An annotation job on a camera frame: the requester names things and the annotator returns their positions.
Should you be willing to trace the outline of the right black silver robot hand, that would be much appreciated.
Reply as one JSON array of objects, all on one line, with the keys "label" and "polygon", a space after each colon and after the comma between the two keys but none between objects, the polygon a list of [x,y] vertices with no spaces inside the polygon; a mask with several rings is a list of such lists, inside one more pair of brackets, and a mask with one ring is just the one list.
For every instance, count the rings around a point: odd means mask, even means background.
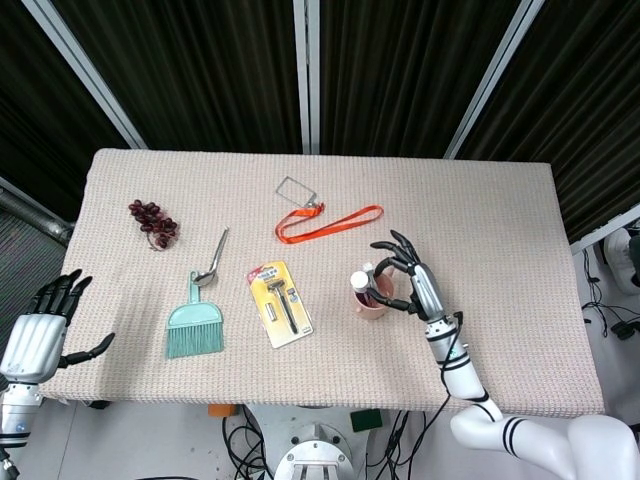
[{"label": "right black silver robot hand", "polygon": [[390,241],[376,241],[370,244],[373,249],[384,249],[392,256],[381,260],[374,269],[374,279],[377,279],[387,267],[393,267],[410,277],[412,292],[410,300],[399,300],[385,296],[377,287],[368,287],[369,294],[378,304],[416,314],[424,322],[437,322],[446,317],[445,307],[441,300],[441,293],[437,281],[430,268],[421,261],[413,244],[401,233],[391,230],[391,236],[396,243]]}]

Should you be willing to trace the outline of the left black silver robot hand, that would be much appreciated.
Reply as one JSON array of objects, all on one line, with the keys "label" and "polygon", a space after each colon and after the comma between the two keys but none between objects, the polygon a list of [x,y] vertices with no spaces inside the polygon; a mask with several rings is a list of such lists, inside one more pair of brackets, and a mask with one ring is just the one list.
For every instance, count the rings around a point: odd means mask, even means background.
[{"label": "left black silver robot hand", "polygon": [[91,276],[77,269],[40,287],[14,323],[1,360],[1,374],[11,384],[39,385],[59,369],[93,360],[107,351],[110,333],[94,348],[65,354],[68,328]]}]

